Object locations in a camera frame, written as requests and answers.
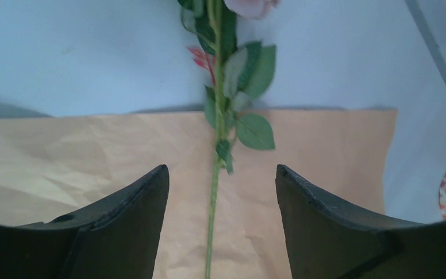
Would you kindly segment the orange wrapping paper sheet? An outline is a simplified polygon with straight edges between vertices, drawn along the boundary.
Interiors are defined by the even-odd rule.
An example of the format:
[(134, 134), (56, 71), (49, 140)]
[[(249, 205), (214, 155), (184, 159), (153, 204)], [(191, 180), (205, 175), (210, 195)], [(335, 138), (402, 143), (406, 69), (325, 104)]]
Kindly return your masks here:
[[(220, 174), (212, 278), (290, 278), (278, 164), (384, 212), (396, 110), (267, 110), (264, 116), (275, 150), (237, 143), (233, 174)], [(0, 119), (0, 224), (51, 221), (165, 164), (170, 191), (154, 277), (203, 278), (213, 143), (200, 112)]]

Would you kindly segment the pink flower bouquet green wrap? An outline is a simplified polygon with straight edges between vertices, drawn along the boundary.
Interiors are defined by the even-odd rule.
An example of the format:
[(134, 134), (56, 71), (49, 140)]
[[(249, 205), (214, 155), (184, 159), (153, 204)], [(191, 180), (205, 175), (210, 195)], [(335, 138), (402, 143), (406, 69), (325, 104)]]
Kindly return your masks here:
[(275, 149), (269, 121), (248, 112), (274, 80), (277, 47), (260, 40), (237, 44), (239, 19), (260, 20), (278, 1), (180, 1), (183, 28), (195, 35), (199, 46), (190, 47), (193, 61), (210, 73), (205, 87), (204, 116), (214, 130), (214, 161), (204, 277), (210, 278), (214, 223), (221, 170), (233, 173), (232, 148), (237, 142), (255, 150)]

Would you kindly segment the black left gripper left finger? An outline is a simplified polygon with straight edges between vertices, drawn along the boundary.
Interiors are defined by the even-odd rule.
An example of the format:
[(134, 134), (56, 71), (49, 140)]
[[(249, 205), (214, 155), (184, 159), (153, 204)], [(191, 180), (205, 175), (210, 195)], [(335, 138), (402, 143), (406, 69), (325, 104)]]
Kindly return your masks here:
[(152, 278), (169, 185), (162, 164), (48, 223), (0, 225), (0, 278)]

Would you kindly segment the aluminium frame rail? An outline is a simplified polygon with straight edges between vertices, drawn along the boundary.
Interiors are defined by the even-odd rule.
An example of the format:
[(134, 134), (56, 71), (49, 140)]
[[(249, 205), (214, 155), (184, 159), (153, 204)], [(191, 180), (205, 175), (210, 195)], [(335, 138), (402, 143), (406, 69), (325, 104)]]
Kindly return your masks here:
[(406, 6), (424, 40), (424, 43), (433, 59), (437, 70), (446, 86), (446, 61), (441, 48), (429, 27), (429, 23), (422, 12), (419, 2), (416, 0), (405, 0)]

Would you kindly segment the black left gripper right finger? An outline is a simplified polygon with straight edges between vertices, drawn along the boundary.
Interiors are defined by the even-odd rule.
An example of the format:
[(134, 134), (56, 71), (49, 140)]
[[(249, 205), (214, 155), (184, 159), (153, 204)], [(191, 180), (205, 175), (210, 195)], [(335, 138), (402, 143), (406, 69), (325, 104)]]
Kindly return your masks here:
[(370, 211), (283, 164), (275, 185), (293, 279), (446, 278), (446, 221)]

